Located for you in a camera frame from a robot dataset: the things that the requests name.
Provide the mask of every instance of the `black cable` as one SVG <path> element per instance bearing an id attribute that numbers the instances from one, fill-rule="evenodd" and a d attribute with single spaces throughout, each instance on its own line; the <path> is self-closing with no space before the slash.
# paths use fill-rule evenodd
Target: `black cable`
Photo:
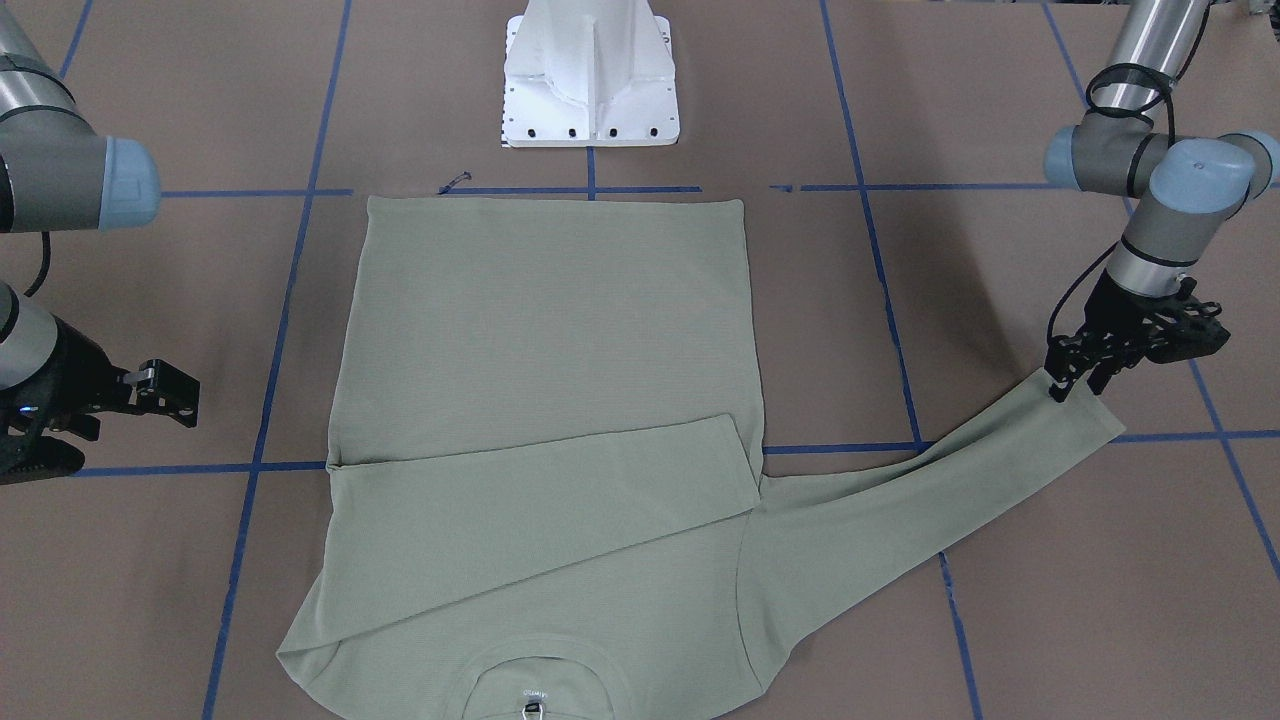
<path id="1" fill-rule="evenodd" d="M 1108 79 L 1108 76 L 1124 72 L 1124 77 L 1119 79 Z M 1148 90 L 1156 91 L 1156 97 L 1148 101 L 1142 108 L 1137 110 L 1129 110 L 1125 108 L 1103 108 L 1093 100 L 1093 94 L 1098 90 L 1115 85 L 1117 82 L 1124 82 L 1128 85 L 1140 85 L 1132 79 L 1133 73 L 1137 73 L 1147 79 L 1151 85 L 1142 85 Z M 1146 65 L 1139 65 L 1137 63 L 1117 63 L 1115 65 L 1103 68 L 1102 72 L 1093 76 L 1089 81 L 1089 86 L 1084 90 L 1084 100 L 1089 106 L 1091 113 L 1098 113 L 1108 118 L 1142 118 L 1147 124 L 1151 124 L 1151 119 L 1147 118 L 1144 113 L 1160 106 L 1161 102 L 1167 105 L 1167 117 L 1165 118 L 1169 123 L 1169 146 L 1172 147 L 1178 137 L 1178 124 L 1174 119 L 1174 87 L 1170 85 L 1170 77 L 1158 70 L 1153 70 Z"/>
<path id="2" fill-rule="evenodd" d="M 1212 3 L 1204 5 L 1204 17 L 1201 18 L 1201 28 L 1199 32 L 1196 33 L 1196 42 L 1192 42 L 1192 51 L 1187 54 L 1187 61 L 1183 63 L 1183 69 L 1178 70 L 1178 74 L 1174 76 L 1174 82 L 1183 79 L 1183 76 L 1187 74 L 1187 68 L 1192 67 L 1192 58 L 1194 58 L 1196 51 L 1199 50 L 1199 41 L 1204 37 L 1204 28 L 1208 27 L 1208 12 L 1211 8 L 1213 8 Z"/>
<path id="3" fill-rule="evenodd" d="M 40 286 L 45 284 L 45 278 L 49 277 L 49 261 L 50 259 L 52 259 L 54 255 L 52 246 L 49 242 L 49 232 L 40 233 L 40 245 L 41 245 L 40 272 L 36 273 L 36 279 L 31 281 L 31 287 L 28 287 L 27 292 L 23 293 L 27 297 L 32 297 L 33 295 L 36 295 L 36 291 L 40 290 Z"/>
<path id="4" fill-rule="evenodd" d="M 1057 324 L 1057 314 L 1062 311 L 1062 306 L 1066 305 L 1066 301 L 1070 300 L 1073 293 L 1075 293 L 1075 288 L 1080 287 L 1080 283 L 1084 282 L 1084 278 L 1089 277 L 1089 274 L 1093 273 L 1093 270 L 1096 270 L 1098 265 L 1101 265 L 1102 261 L 1107 259 L 1107 255 L 1111 255 L 1111 252 L 1116 249 L 1116 245 L 1120 243 L 1119 242 L 1112 243 L 1111 247 L 1103 250 L 1102 255 L 1098 255 L 1098 259 L 1094 260 L 1088 268 L 1085 268 L 1084 272 L 1080 273 L 1080 277 L 1075 278 L 1075 282 L 1071 283 L 1071 287 L 1066 288 L 1066 292 L 1062 295 L 1062 299 L 1057 301 L 1057 305 L 1053 306 L 1053 311 L 1048 316 L 1048 327 L 1044 328 L 1044 345 L 1053 345 L 1053 325 Z"/>

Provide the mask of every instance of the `green long-sleeve shirt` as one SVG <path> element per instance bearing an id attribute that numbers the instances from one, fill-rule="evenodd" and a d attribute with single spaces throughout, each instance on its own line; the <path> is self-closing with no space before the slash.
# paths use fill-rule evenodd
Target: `green long-sleeve shirt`
<path id="1" fill-rule="evenodd" d="M 279 651 L 347 717 L 727 712 L 1120 432 L 1037 373 L 910 461 L 768 478 L 740 202 L 369 211 L 325 565 Z"/>

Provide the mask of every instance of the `blue tape line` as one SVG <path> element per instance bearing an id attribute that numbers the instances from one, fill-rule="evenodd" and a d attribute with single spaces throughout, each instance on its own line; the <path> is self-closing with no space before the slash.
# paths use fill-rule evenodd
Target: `blue tape line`
<path id="1" fill-rule="evenodd" d="M 214 644 L 214 662 L 209 667 L 209 688 L 205 691 L 202 720 L 214 719 L 214 701 L 218 698 L 218 684 L 221 682 L 223 661 L 227 659 L 227 641 L 232 632 L 232 612 L 236 611 L 236 591 L 239 589 L 239 573 L 244 562 L 244 543 L 248 541 L 250 519 L 253 515 L 253 497 L 257 495 L 257 473 L 250 473 L 244 486 L 244 503 L 241 506 L 239 528 L 236 530 L 236 552 L 232 555 L 232 571 L 227 579 L 227 597 L 223 600 L 223 618 L 218 625 L 218 642 Z"/>
<path id="2" fill-rule="evenodd" d="M 1062 190 L 1047 182 L 922 182 L 896 184 L 869 184 L 872 192 L 911 192 L 924 190 Z"/>
<path id="3" fill-rule="evenodd" d="M 1208 386 L 1204 384 L 1204 377 L 1199 372 L 1199 364 L 1194 359 L 1187 361 L 1192 366 L 1192 377 L 1196 378 L 1196 386 L 1201 391 L 1201 398 L 1204 400 L 1204 409 L 1208 410 L 1208 419 L 1213 423 L 1213 429 L 1219 433 L 1219 442 L 1222 446 L 1222 452 L 1226 454 L 1226 462 L 1231 466 L 1231 474 L 1235 475 L 1235 484 L 1240 488 L 1240 496 L 1244 497 L 1244 505 L 1249 509 L 1249 516 L 1253 518 L 1253 528 L 1258 532 L 1258 538 L 1262 541 L 1262 548 L 1267 553 L 1267 559 L 1271 560 L 1271 570 L 1275 573 L 1276 579 L 1280 580 L 1280 556 L 1276 555 L 1276 546 L 1271 542 L 1271 533 L 1267 532 L 1266 523 L 1262 521 L 1262 512 L 1258 511 L 1258 503 L 1253 500 L 1253 492 L 1249 491 L 1249 483 L 1244 479 L 1244 471 L 1240 470 L 1240 464 L 1235 459 L 1235 451 L 1231 448 L 1231 442 L 1228 439 L 1226 432 L 1222 429 L 1222 420 L 1217 415 L 1217 407 L 1213 406 L 1213 398 L 1208 393 Z"/>
<path id="4" fill-rule="evenodd" d="M 1080 105 L 1088 106 L 1089 101 L 1084 96 L 1084 86 L 1080 85 L 1080 76 L 1075 74 L 1075 63 L 1071 61 L 1071 53 L 1068 51 L 1062 33 L 1057 29 L 1057 20 L 1053 19 L 1053 12 L 1048 9 L 1048 3 L 1042 4 L 1041 9 L 1044 10 L 1044 19 L 1048 20 L 1048 28 L 1053 31 L 1057 50 L 1062 54 L 1062 59 L 1066 60 L 1066 72 L 1071 73 L 1071 83 L 1075 85 L 1075 92 L 1080 96 Z"/>
<path id="5" fill-rule="evenodd" d="M 614 187 L 596 187 L 595 192 L 600 195 L 646 195 L 658 192 L 701 192 L 703 187 L 699 184 L 637 184 L 637 186 L 614 186 Z"/>
<path id="6" fill-rule="evenodd" d="M 140 475 L 219 475 L 224 473 L 248 473 L 251 462 L 227 462 L 220 465 L 147 465 L 143 468 L 86 468 L 74 478 L 122 478 Z"/>
<path id="7" fill-rule="evenodd" d="M 844 445 L 767 445 L 765 455 L 831 455 L 836 452 L 892 452 L 919 450 L 916 442 L 852 442 Z"/>
<path id="8" fill-rule="evenodd" d="M 294 473 L 324 470 L 324 460 L 289 460 L 283 462 L 215 462 L 211 465 L 141 465 L 132 468 L 84 468 L 73 478 L 129 478 L 148 475 L 225 475 L 229 473 Z"/>
<path id="9" fill-rule="evenodd" d="M 818 0 L 822 8 L 822 24 L 827 32 L 827 51 L 831 54 L 831 70 L 836 76 L 836 91 L 840 94 L 840 109 L 845 114 L 845 132 L 849 135 L 849 154 L 854 161 L 854 176 L 856 176 L 859 191 L 863 201 L 863 217 L 867 220 L 867 236 L 872 245 L 872 259 L 876 263 L 876 279 L 881 283 L 884 295 L 884 316 L 888 320 L 888 334 L 893 341 L 893 350 L 897 352 L 897 368 L 902 375 L 902 400 L 906 404 L 906 418 L 911 424 L 911 439 L 919 446 L 920 424 L 915 416 L 915 402 L 911 400 L 911 380 L 906 374 L 906 357 L 902 355 L 902 340 L 897 333 L 897 320 L 893 318 L 893 302 L 888 293 L 888 278 L 884 274 L 884 260 L 881 258 L 879 238 L 876 233 L 876 218 L 872 215 L 870 196 L 867 195 L 867 178 L 863 174 L 863 160 L 858 152 L 858 136 L 854 133 L 854 117 L 849 110 L 849 97 L 845 94 L 845 79 L 840 70 L 840 56 L 836 53 L 836 37 L 831 31 L 831 13 L 827 10 L 827 0 Z"/>
<path id="10" fill-rule="evenodd" d="M 771 184 L 773 188 L 791 186 Z M 800 192 L 916 192 L 929 190 L 1062 190 L 1047 182 L 920 182 L 873 184 L 801 184 Z"/>
<path id="11" fill-rule="evenodd" d="M 325 190 L 166 190 L 160 197 L 351 197 L 356 191 L 349 187 Z"/>
<path id="12" fill-rule="evenodd" d="M 595 200 L 595 147 L 586 149 L 586 199 Z"/>
<path id="13" fill-rule="evenodd" d="M 1280 438 L 1280 430 L 1226 430 L 1228 439 L 1271 439 Z"/>
<path id="14" fill-rule="evenodd" d="M 585 187 L 454 187 L 448 195 L 584 195 Z"/>
<path id="15" fill-rule="evenodd" d="M 1138 433 L 1124 434 L 1111 439 L 1111 445 L 1126 445 L 1140 442 L 1179 442 L 1179 441 L 1204 441 L 1217 439 L 1217 433 Z"/>
<path id="16" fill-rule="evenodd" d="M 275 400 L 275 387 L 280 377 L 280 360 L 284 356 L 284 338 L 289 331 L 289 302 L 293 297 L 293 287 L 298 279 L 298 263 L 302 259 L 302 249 L 306 243 L 307 227 L 311 223 L 311 205 L 315 199 L 311 192 L 316 190 L 320 177 L 320 163 L 324 159 L 324 142 L 329 132 L 329 114 L 333 111 L 333 99 L 338 88 L 338 72 L 342 68 L 342 55 L 347 44 L 347 24 L 351 20 L 351 1 L 344 0 L 342 5 L 342 20 L 338 24 L 338 41 L 333 54 L 333 67 L 329 70 L 329 86 L 325 90 L 324 109 L 320 114 L 320 129 L 316 132 L 315 152 L 311 156 L 311 173 L 307 178 L 307 196 L 302 202 L 302 219 L 298 222 L 298 236 L 293 245 L 293 260 L 289 264 L 289 279 L 284 286 L 284 301 L 280 307 L 280 322 L 275 333 L 275 350 L 271 354 L 271 372 L 266 380 L 266 393 L 262 398 L 262 420 L 259 424 L 257 441 L 253 445 L 253 464 L 262 461 L 266 447 L 266 434 L 271 423 L 271 404 Z M 218 700 L 218 684 L 221 679 L 223 660 L 227 656 L 227 639 L 230 634 L 232 614 L 236 610 L 236 591 L 239 587 L 239 573 L 244 560 L 244 546 L 248 539 L 250 520 L 253 514 L 253 498 L 257 495 L 259 471 L 253 470 L 248 475 L 248 484 L 244 488 L 244 505 L 241 510 L 241 527 L 236 536 L 236 552 L 232 556 L 232 571 L 227 583 L 227 598 L 223 602 L 223 619 L 218 630 L 218 643 L 214 647 L 214 661 L 209 670 L 209 688 L 205 692 L 204 720 L 212 720 L 214 703 Z"/>
<path id="17" fill-rule="evenodd" d="M 257 470 L 261 473 L 296 473 L 300 470 L 324 470 L 324 460 L 293 460 L 284 462 L 261 462 Z"/>
<path id="18" fill-rule="evenodd" d="M 79 20 L 76 22 L 76 32 L 72 33 L 72 44 L 67 46 L 67 56 L 63 58 L 63 68 L 58 70 L 58 77 L 61 79 L 67 79 L 67 73 L 72 69 L 72 60 L 76 59 L 76 51 L 79 50 L 79 40 L 84 35 L 84 26 L 88 24 L 88 13 L 92 9 L 93 0 L 84 0 Z"/>
<path id="19" fill-rule="evenodd" d="M 448 195 L 653 195 L 663 192 L 701 192 L 698 184 L 637 184 L 616 187 L 454 187 Z"/>
<path id="20" fill-rule="evenodd" d="M 938 553 L 938 565 L 942 566 L 942 584 L 947 591 L 947 606 L 951 607 L 951 625 L 956 632 L 956 646 L 960 648 L 960 664 L 964 666 L 964 682 L 969 688 L 969 706 L 973 710 L 973 720 L 982 720 L 982 700 L 978 697 L 978 679 L 973 674 L 973 657 L 969 656 L 969 638 L 964 632 L 964 620 L 960 619 L 960 607 L 956 605 L 955 583 L 951 579 L 951 562 L 946 551 Z"/>

